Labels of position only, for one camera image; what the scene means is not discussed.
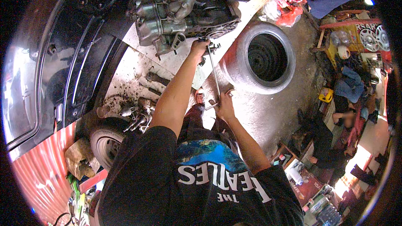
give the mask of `engine block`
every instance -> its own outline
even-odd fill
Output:
[[[229,1],[130,0],[127,16],[135,22],[140,46],[154,45],[159,56],[186,38],[218,38],[234,30],[240,18]]]

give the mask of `yellow container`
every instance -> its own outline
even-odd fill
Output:
[[[323,87],[321,89],[321,93],[318,96],[318,98],[321,101],[326,102],[326,103],[330,103],[333,97],[334,97],[334,90],[326,88],[326,87]]]

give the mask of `cable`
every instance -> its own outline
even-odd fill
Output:
[[[64,216],[64,215],[70,215],[70,220],[64,226],[67,226],[68,224],[70,224],[71,220],[73,219],[73,217],[71,216],[70,213],[66,212],[66,213],[63,213],[63,214],[59,215],[59,217],[56,219],[56,222],[53,224],[53,226],[56,226],[58,221],[59,221],[59,219],[62,218],[62,216]]]

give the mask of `corrugated metal sheet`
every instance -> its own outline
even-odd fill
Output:
[[[76,123],[59,130],[35,148],[13,162],[21,189],[38,217],[54,223],[68,212],[72,189],[68,180],[64,152],[74,143]],[[58,225],[69,220],[64,216]]]

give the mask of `sign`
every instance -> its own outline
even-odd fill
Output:
[[[298,198],[300,205],[304,206],[316,195],[316,193],[321,190],[322,184],[306,169],[303,169],[300,175],[303,180],[303,184],[296,185],[293,179],[290,179],[289,183],[293,189],[293,192]]]

